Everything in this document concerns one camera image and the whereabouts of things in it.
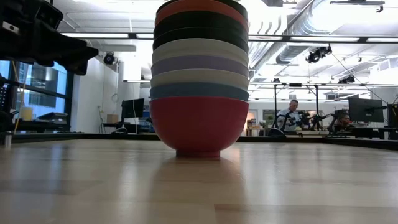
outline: stack of bowls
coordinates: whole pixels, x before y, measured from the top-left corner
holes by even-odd
[[[155,20],[150,113],[177,156],[219,157],[249,105],[248,13],[233,0],[171,0]]]

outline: person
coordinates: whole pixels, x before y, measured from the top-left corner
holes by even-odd
[[[349,116],[344,114],[337,119],[336,124],[334,125],[334,131],[349,131],[352,127],[353,126],[349,124]]]
[[[286,121],[284,131],[295,131],[296,130],[296,127],[297,127],[296,122],[299,121],[299,119],[300,119],[300,115],[297,112],[295,112],[297,110],[297,107],[299,107],[299,102],[297,100],[292,100],[289,103],[289,107],[287,109],[284,109],[284,110],[281,110],[280,112],[278,112],[277,116],[278,115],[286,115],[287,113],[290,113],[289,114],[290,118]],[[279,129],[282,128],[284,121],[285,121],[284,116],[280,116],[277,119]]]

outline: cardboard box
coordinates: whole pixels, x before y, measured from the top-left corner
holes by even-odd
[[[116,124],[117,122],[119,122],[119,115],[117,114],[106,115],[106,122],[108,124]]]

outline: ventilation pipe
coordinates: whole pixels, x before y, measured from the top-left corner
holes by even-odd
[[[341,27],[345,23],[345,19],[347,19],[345,14],[338,14],[336,6],[331,5],[330,0],[314,0],[284,32],[284,35],[328,35]],[[287,65],[309,47],[275,43],[254,69],[258,72],[270,60],[275,61],[269,63]]]

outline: computer monitor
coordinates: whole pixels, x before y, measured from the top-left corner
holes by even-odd
[[[384,122],[381,100],[348,98],[349,118],[352,121]]]
[[[144,113],[144,99],[125,100],[122,103],[122,121],[124,118],[141,118]]]

